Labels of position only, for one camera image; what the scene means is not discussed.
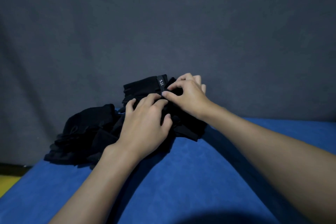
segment yellow object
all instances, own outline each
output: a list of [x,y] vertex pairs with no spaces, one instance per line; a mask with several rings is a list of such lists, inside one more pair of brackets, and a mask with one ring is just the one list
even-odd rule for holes
[[0,197],[3,196],[21,177],[0,175]]

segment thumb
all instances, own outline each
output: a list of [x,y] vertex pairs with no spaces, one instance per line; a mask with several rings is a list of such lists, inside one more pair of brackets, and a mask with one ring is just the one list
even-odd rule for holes
[[178,101],[179,101],[179,99],[178,99],[179,97],[177,95],[175,95],[174,93],[169,92],[169,91],[163,91],[162,96],[164,96],[165,99],[167,99],[168,101],[171,101],[175,104],[177,104]]
[[163,123],[162,123],[162,125],[161,125],[161,128],[162,128],[163,132],[164,132],[167,136],[168,136],[168,133],[169,133],[169,130],[170,130],[172,124],[173,124],[173,121],[171,120],[171,118],[170,118],[170,114],[168,113],[168,114],[165,116],[165,118],[164,118],[164,120],[163,120]]

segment dark gray fabric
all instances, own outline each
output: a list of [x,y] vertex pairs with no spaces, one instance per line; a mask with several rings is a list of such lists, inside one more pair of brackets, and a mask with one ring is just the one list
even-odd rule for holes
[[200,74],[241,116],[336,119],[336,0],[0,0],[0,162],[153,74]]

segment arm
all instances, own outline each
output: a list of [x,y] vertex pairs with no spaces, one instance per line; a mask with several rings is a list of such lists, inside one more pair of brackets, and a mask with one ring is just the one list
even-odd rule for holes
[[49,224],[105,223],[124,182],[141,161],[165,140],[172,125],[167,114],[160,125],[161,112],[168,103],[158,94],[135,99],[126,105],[126,117],[119,140],[105,148],[103,155],[82,186]]
[[336,156],[227,111],[205,96],[199,76],[181,76],[164,96],[225,135],[262,175],[315,223],[336,223]]

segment blue cloth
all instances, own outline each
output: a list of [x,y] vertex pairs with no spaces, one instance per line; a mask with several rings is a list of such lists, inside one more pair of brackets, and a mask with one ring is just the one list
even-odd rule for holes
[[[336,123],[251,119],[336,154]],[[38,162],[2,198],[0,223],[47,223],[90,174],[89,167]],[[176,138],[170,153],[140,164],[118,199],[118,223],[306,223],[214,129],[198,142]]]

